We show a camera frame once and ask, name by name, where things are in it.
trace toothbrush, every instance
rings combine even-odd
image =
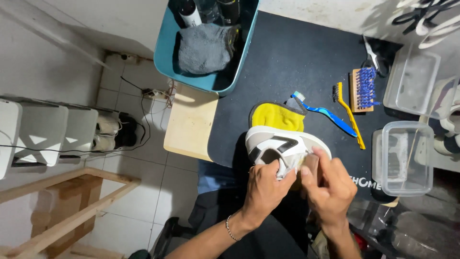
[[[313,108],[313,107],[306,105],[304,103],[305,96],[303,94],[299,93],[298,91],[295,91],[291,97],[297,97],[300,100],[300,102],[304,105],[305,109],[312,111],[312,112],[319,112],[319,113],[326,115],[330,120],[332,120],[332,122],[335,123],[335,125],[341,128],[343,131],[352,135],[355,138],[357,137],[356,132],[350,126],[348,126],[348,124],[343,122],[339,117],[335,116],[332,112],[328,111],[326,108]]]

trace shoe sole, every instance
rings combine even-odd
[[[309,141],[314,142],[313,145],[309,145],[309,146],[306,147],[308,150],[311,151],[312,146],[321,147],[324,151],[326,151],[326,153],[328,154],[329,158],[332,159],[331,151],[329,150],[327,145],[322,140],[320,140],[319,138],[317,138],[317,137],[315,137],[315,136],[313,136],[311,134],[305,133],[305,132],[276,129],[276,128],[269,127],[269,126],[254,126],[254,127],[250,128],[246,133],[246,139],[245,139],[246,149],[249,149],[248,146],[247,146],[247,140],[252,135],[257,134],[257,133],[273,133],[273,134],[281,134],[281,135],[300,136],[302,138],[305,138],[305,139],[307,139]]]

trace white tile floor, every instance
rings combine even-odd
[[[120,75],[140,88],[167,90],[168,78],[161,75],[151,61],[125,65],[117,56],[109,56],[104,69],[97,106],[130,113],[148,130],[150,139],[133,151],[110,153],[86,160],[86,166],[127,174],[142,179],[139,187],[116,201],[96,218],[94,230],[79,242],[129,256],[139,249],[149,251],[156,244],[165,221],[173,216],[182,225],[197,196],[197,160],[163,148],[170,109],[164,100],[142,101],[140,90],[122,81]],[[142,135],[138,129],[138,138]],[[147,132],[142,143],[149,137]],[[104,180],[101,197],[121,186]]]

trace gray microfiber towel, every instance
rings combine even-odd
[[[223,70],[235,51],[239,25],[201,24],[179,31],[179,68],[192,74],[208,74]]]

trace cleaning tools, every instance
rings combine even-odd
[[[297,91],[294,92],[292,97],[297,97],[300,102],[304,105],[305,109],[312,111],[312,112],[319,112],[326,115],[332,122],[335,123],[339,128],[341,128],[346,133],[352,135],[353,137],[357,137],[356,132],[348,126],[345,122],[343,122],[339,117],[335,116],[332,112],[328,111],[326,108],[313,108],[304,103],[305,96]]]
[[[374,105],[380,102],[374,101],[375,68],[363,67],[354,69],[350,74],[350,106],[352,112],[372,112]]]
[[[343,100],[342,82],[339,82],[337,83],[337,85],[334,85],[333,92],[332,92],[332,99],[334,102],[338,101],[345,108],[346,113],[348,113],[348,117],[350,118],[351,126],[356,132],[359,147],[363,150],[366,149],[366,146],[364,145],[364,141],[362,141],[361,134],[359,133],[358,125],[356,125],[355,117],[353,116],[353,113],[351,112],[348,105]]]

